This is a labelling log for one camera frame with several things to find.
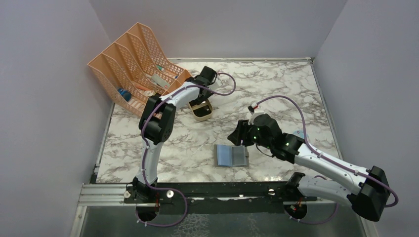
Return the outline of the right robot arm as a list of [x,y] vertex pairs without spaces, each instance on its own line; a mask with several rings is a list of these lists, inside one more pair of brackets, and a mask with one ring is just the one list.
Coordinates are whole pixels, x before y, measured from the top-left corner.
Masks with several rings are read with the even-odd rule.
[[323,198],[349,205],[359,216],[377,222],[390,196],[385,172],[373,166],[367,169],[352,165],[311,146],[304,139],[283,133],[278,123],[267,114],[239,120],[227,139],[235,146],[251,145],[267,148],[272,157],[312,169],[328,179],[295,172],[282,194],[292,201],[304,197]]

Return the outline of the grey leather card holder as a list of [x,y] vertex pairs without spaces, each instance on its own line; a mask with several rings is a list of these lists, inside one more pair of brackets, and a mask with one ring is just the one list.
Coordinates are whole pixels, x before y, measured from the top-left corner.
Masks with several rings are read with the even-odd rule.
[[[234,146],[227,146],[227,145],[214,145],[214,165],[216,167],[233,167],[232,166],[232,147]],[[246,147],[246,157],[247,157],[247,165],[242,167],[249,166],[249,153]]]

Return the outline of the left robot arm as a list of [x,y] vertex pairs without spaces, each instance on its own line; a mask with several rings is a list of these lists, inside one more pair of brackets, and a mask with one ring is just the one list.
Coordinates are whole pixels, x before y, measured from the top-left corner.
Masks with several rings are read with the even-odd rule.
[[188,78],[173,92],[149,97],[139,122],[143,139],[141,165],[132,182],[133,193],[142,202],[151,202],[156,196],[158,161],[163,144],[173,131],[176,110],[190,102],[204,102],[212,96],[209,86],[216,78],[217,72],[205,66],[200,74]]

